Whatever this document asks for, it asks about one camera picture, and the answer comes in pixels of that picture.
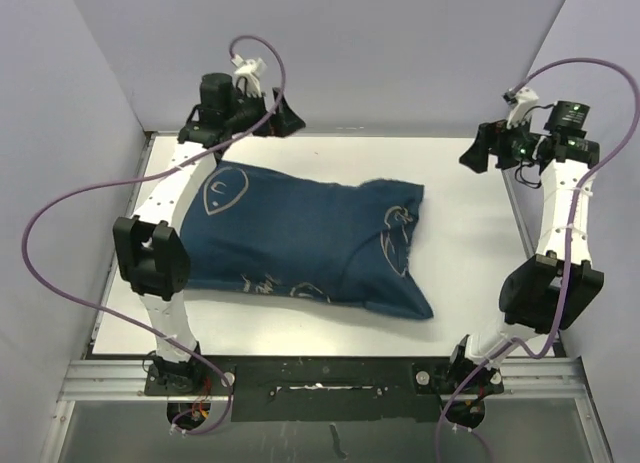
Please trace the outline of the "dark blue embroidered pillowcase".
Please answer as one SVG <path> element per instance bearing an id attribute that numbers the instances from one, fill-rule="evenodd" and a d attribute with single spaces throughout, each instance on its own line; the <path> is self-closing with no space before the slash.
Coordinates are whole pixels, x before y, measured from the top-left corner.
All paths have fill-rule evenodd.
<path id="1" fill-rule="evenodd" d="M 409 271 L 423 196 L 423 186 L 410 182 L 346 186 L 224 162 L 182 224 L 187 286 L 430 319 Z"/>

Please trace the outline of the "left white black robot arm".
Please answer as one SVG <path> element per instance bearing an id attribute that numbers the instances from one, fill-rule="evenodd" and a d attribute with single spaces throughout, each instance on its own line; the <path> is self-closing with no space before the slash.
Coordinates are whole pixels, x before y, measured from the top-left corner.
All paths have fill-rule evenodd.
<path id="1" fill-rule="evenodd" d="M 226 151 L 226 141 L 240 135 L 285 138 L 304 128 L 304 121 L 273 90 L 268 109 L 259 86 L 246 76 L 211 73 L 202 77 L 200 101 L 178 133 L 172 161 L 177 171 L 164 177 L 130 217 L 113 226 L 121 278 L 144 304 L 158 331 L 152 370 L 180 393 L 200 388 L 205 365 L 188 322 L 184 289 L 191 261 L 179 233 L 201 185 Z"/>

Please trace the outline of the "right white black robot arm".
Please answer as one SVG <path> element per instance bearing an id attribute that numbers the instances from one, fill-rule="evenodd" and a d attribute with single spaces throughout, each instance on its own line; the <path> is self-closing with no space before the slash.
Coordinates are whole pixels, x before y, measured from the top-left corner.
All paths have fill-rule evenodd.
<path id="1" fill-rule="evenodd" d="M 604 275 L 592 266 L 588 249 L 588 205 L 599 161 L 598 143 L 583 129 L 589 106 L 558 101 L 549 105 L 541 134 L 530 130 L 536 101 L 512 101 L 505 120 L 482 123 L 460 164 L 477 174 L 491 156 L 500 170 L 536 167 L 544 204 L 535 252 L 504 281 L 498 322 L 465 336 L 445 367 L 448 385 L 459 392 L 493 380 L 502 361 L 522 343 L 569 328 L 595 299 Z"/>

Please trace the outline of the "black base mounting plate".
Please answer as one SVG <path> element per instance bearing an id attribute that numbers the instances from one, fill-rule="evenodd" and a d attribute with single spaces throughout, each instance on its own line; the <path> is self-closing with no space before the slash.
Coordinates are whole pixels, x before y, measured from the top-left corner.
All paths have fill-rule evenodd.
<path id="1" fill-rule="evenodd" d="M 463 377 L 445 357 L 216 357 L 173 376 L 152 365 L 147 396 L 219 397 L 239 422 L 434 422 Z"/>

